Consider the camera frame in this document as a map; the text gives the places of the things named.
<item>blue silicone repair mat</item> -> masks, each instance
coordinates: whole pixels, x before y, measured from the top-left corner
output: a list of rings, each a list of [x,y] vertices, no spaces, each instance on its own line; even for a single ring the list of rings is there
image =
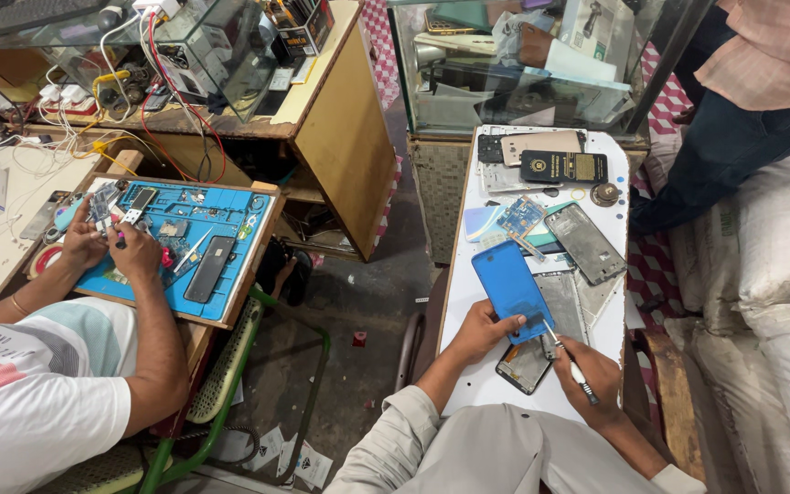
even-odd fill
[[[197,186],[190,184],[167,185],[136,180],[117,200],[117,205],[127,211],[142,188],[156,190],[155,196],[145,208],[142,220],[151,223],[151,235],[161,243],[177,245],[181,249],[181,253],[186,254],[185,247],[193,247],[206,232],[210,232],[196,249],[196,253],[202,257],[206,246],[214,236],[229,236],[237,239],[232,259],[225,264],[213,294],[206,303],[188,301],[183,297],[185,289],[191,283],[194,273],[197,272],[199,259],[195,258],[191,262],[186,262],[185,264],[193,264],[192,267],[187,271],[182,267],[183,275],[175,281],[171,281],[171,274],[179,262],[178,258],[170,268],[160,268],[161,277],[165,280],[164,285],[168,282],[172,283],[164,290],[170,308],[214,321],[221,319],[224,316],[227,298],[233,291],[236,277],[240,273],[240,267],[247,260],[247,254],[257,235],[264,212],[269,207],[270,196],[204,184],[197,184]],[[164,225],[164,222],[168,222],[166,230],[171,231],[173,229],[170,223],[179,225],[181,220],[188,222],[182,237],[183,241],[177,241],[178,237],[175,236],[164,240],[164,236],[160,235],[160,227]],[[99,294],[134,301],[133,289],[114,268],[112,257],[106,255],[98,266],[90,269],[78,280],[76,286]]]

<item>man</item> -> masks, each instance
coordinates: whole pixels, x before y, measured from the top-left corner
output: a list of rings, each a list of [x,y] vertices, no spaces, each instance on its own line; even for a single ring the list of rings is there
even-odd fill
[[[719,0],[675,67],[696,114],[653,200],[630,229],[668,230],[790,156],[790,1]]]
[[[700,481],[667,464],[618,408],[619,366],[561,336],[600,399],[590,406],[565,352],[554,370],[587,425],[507,403],[440,417],[456,379],[526,319],[494,322],[488,300],[471,306],[453,341],[415,386],[383,403],[383,415],[347,455],[326,494],[538,492],[699,494]]]
[[[158,275],[160,244],[129,224],[108,229],[106,243],[81,220],[89,205],[75,212],[60,258],[0,301],[0,492],[49,482],[188,397],[184,348]],[[114,247],[117,232],[123,250]],[[136,309],[62,301],[106,253],[130,281]]]

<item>striped t-shirt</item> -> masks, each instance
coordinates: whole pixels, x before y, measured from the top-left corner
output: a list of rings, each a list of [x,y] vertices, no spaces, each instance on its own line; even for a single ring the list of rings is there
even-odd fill
[[[115,445],[130,418],[136,314],[93,297],[0,324],[0,492],[28,492]]]

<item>pink shirt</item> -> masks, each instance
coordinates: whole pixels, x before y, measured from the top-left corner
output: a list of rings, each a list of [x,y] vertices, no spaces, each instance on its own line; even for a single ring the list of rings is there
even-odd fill
[[[697,80],[744,110],[790,108],[790,0],[719,0],[737,36],[697,70]]]

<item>keyboard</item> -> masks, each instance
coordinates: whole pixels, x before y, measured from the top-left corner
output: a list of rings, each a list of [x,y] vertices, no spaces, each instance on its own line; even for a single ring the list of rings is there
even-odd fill
[[[0,36],[103,10],[109,0],[16,0],[0,9]]]

